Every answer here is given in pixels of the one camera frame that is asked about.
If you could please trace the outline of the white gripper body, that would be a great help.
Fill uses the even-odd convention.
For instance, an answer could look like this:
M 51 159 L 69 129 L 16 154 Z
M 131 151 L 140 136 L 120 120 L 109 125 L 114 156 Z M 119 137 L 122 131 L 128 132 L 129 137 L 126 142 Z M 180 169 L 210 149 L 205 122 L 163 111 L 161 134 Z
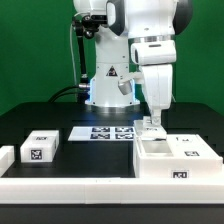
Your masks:
M 171 64 L 142 66 L 142 91 L 152 117 L 160 117 L 161 112 L 170 107 L 172 98 Z

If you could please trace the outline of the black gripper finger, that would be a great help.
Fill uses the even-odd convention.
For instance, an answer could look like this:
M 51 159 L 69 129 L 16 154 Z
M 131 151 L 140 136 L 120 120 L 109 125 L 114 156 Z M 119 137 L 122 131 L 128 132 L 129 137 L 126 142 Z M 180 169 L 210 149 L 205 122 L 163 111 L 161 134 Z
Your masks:
M 161 124 L 161 117 L 160 116 L 153 116 L 152 117 L 152 124 L 155 126 L 159 126 Z

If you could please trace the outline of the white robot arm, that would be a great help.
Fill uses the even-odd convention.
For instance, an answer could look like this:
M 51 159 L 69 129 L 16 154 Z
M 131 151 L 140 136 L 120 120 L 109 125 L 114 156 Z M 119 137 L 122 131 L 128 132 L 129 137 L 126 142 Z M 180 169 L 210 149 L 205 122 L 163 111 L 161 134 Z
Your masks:
M 73 0 L 82 17 L 74 22 L 77 37 L 95 40 L 96 73 L 86 104 L 98 108 L 136 105 L 139 83 L 148 104 L 148 122 L 159 125 L 170 107 L 173 37 L 193 14 L 192 0 Z

